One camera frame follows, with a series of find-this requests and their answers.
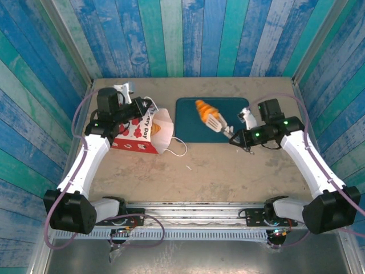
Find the red white paper gift bag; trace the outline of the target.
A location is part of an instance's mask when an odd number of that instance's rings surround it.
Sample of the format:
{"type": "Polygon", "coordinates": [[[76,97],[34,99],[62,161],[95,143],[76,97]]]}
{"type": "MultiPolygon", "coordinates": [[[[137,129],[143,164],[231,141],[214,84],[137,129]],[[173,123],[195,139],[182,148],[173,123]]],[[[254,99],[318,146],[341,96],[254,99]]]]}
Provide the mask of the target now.
{"type": "Polygon", "coordinates": [[[120,134],[114,139],[112,148],[148,154],[163,154],[172,152],[169,149],[174,132],[174,124],[166,108],[158,108],[153,103],[146,114],[139,119],[134,119],[120,125],[120,134]],[[152,122],[158,124],[161,130],[154,136],[150,136],[152,122]]]}

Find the metal serving tongs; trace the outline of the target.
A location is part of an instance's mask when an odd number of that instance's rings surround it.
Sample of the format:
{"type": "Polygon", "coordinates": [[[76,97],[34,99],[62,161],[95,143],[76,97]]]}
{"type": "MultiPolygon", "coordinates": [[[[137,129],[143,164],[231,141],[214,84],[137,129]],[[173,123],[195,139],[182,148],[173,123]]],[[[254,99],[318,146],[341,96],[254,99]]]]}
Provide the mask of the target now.
{"type": "MultiPolygon", "coordinates": [[[[205,125],[217,133],[222,133],[225,137],[230,139],[233,136],[233,127],[228,126],[227,122],[223,118],[223,116],[220,114],[220,118],[216,119],[212,115],[208,116],[208,121],[205,123],[205,125]]],[[[246,144],[246,147],[240,147],[245,152],[248,152],[251,155],[254,155],[254,152],[251,151],[251,148],[246,144]]]]}

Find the golden fake croissant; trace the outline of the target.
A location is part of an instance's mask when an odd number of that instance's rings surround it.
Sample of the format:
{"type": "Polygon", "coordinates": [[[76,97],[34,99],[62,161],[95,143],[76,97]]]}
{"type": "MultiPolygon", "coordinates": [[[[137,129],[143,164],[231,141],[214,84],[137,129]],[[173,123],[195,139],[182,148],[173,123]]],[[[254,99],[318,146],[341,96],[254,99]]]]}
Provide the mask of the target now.
{"type": "Polygon", "coordinates": [[[203,123],[206,123],[208,121],[209,115],[212,115],[216,119],[220,118],[219,110],[204,102],[203,100],[196,100],[195,105],[199,117],[203,123]]]}

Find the teal plastic tray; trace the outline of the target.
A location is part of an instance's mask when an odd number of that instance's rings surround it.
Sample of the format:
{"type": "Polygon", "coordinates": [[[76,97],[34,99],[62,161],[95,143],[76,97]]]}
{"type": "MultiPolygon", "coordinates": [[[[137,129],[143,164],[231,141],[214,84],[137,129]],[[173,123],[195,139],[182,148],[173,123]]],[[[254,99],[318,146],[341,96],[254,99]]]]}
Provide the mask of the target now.
{"type": "Polygon", "coordinates": [[[185,143],[228,143],[222,133],[209,129],[200,119],[196,101],[203,100],[217,108],[220,114],[233,126],[234,130],[245,128],[238,118],[240,111],[249,105],[249,101],[240,97],[187,97],[176,101],[175,136],[185,143]]]}

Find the grey metal shelf sheet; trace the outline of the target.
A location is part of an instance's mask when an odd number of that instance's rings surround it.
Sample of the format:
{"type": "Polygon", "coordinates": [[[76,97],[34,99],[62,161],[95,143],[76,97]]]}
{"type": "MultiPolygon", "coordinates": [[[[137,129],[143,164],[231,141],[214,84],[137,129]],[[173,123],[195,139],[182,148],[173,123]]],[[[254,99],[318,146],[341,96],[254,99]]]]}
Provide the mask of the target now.
{"type": "Polygon", "coordinates": [[[337,236],[310,236],[273,250],[244,241],[165,241],[110,252],[104,240],[77,240],[50,256],[46,274],[350,274],[337,236]]]}

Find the aluminium table side rail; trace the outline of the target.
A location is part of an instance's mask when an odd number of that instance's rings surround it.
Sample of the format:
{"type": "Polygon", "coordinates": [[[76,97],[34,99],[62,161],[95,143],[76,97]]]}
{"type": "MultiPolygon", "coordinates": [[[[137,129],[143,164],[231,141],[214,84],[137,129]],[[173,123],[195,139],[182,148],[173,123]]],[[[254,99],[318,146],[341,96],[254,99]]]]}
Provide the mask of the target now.
{"type": "Polygon", "coordinates": [[[57,202],[66,194],[71,193],[71,188],[75,184],[75,179],[79,170],[81,169],[86,155],[87,155],[87,144],[83,135],[84,125],[86,122],[88,109],[90,106],[91,99],[94,95],[95,88],[94,84],[89,86],[86,90],[85,96],[77,107],[74,118],[71,124],[71,133],[73,140],[71,143],[71,150],[69,152],[66,166],[63,172],[63,177],[60,185],[57,186],[57,190],[61,191],[61,195],[57,198],[57,202]]]}
{"type": "Polygon", "coordinates": [[[287,142],[285,150],[297,165],[309,187],[312,198],[315,199],[324,191],[335,191],[335,186],[341,187],[343,182],[320,155],[299,85],[292,84],[292,86],[294,96],[298,99],[299,112],[305,124],[305,131],[295,133],[287,142]]]}

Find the aluminium corner post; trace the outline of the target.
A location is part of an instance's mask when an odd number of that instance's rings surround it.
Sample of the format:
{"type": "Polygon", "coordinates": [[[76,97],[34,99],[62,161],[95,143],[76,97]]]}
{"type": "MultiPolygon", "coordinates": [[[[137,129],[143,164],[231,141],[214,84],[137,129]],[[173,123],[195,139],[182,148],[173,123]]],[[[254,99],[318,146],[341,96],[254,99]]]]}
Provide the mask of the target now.
{"type": "Polygon", "coordinates": [[[54,0],[40,0],[41,5],[45,9],[46,13],[50,17],[54,27],[56,28],[58,34],[60,35],[63,43],[65,44],[68,52],[70,53],[78,71],[80,72],[83,80],[88,86],[91,86],[93,83],[92,78],[90,77],[86,65],[82,59],[82,56],[72,38],[72,35],[69,29],[66,26],[66,23],[62,19],[62,16],[56,6],[54,0]]]}
{"type": "Polygon", "coordinates": [[[349,0],[319,0],[286,67],[284,75],[291,76],[294,86],[299,85],[312,60],[324,44],[330,30],[335,25],[349,0]]]}

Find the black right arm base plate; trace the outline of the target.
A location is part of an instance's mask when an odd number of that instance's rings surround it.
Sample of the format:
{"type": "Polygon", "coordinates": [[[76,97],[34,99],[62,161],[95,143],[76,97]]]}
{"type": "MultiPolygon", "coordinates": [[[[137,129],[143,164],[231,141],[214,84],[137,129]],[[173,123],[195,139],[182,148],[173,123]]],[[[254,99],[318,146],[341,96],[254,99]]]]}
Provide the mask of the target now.
{"type": "Polygon", "coordinates": [[[263,208],[241,209],[238,217],[246,220],[248,227],[297,227],[298,223],[291,219],[275,217],[270,220],[263,208]]]}

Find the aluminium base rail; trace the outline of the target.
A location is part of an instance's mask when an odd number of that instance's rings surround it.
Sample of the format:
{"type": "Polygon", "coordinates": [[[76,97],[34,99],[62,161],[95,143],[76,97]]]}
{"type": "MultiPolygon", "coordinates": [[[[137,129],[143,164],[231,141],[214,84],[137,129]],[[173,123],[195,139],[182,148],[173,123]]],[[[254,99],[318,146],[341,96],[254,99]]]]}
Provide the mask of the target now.
{"type": "MultiPolygon", "coordinates": [[[[307,204],[299,201],[302,210],[294,209],[289,215],[299,220],[299,227],[307,227],[312,233],[317,233],[316,228],[311,225],[311,219],[304,219],[309,212],[307,204]]],[[[171,203],[132,203],[127,208],[144,208],[145,213],[137,213],[139,216],[156,219],[163,226],[221,226],[221,227],[248,227],[246,220],[238,217],[241,209],[263,208],[264,204],[245,203],[192,203],[192,202],[171,202],[171,203]]]]}

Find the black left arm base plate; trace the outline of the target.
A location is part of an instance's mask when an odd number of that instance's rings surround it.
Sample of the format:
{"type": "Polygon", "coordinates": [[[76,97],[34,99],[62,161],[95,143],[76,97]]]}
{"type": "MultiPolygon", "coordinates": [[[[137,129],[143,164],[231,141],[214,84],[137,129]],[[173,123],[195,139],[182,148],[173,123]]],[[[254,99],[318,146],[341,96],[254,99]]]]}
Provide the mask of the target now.
{"type": "Polygon", "coordinates": [[[101,222],[97,223],[97,225],[103,226],[120,226],[120,227],[136,227],[142,226],[144,224],[144,217],[137,215],[137,213],[145,213],[144,208],[127,208],[125,211],[119,211],[118,216],[120,215],[127,215],[133,214],[133,216],[127,218],[115,218],[115,219],[108,219],[102,220],[101,222]]]}

